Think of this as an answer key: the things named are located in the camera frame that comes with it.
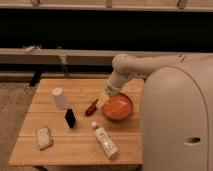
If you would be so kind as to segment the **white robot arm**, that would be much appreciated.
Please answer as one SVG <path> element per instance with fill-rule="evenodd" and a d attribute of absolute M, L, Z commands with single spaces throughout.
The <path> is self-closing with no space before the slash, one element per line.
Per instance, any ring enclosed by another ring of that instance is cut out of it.
<path fill-rule="evenodd" d="M 142 90 L 143 171 L 213 171 L 213 53 L 118 54 L 99 105 L 136 74 Z"/>

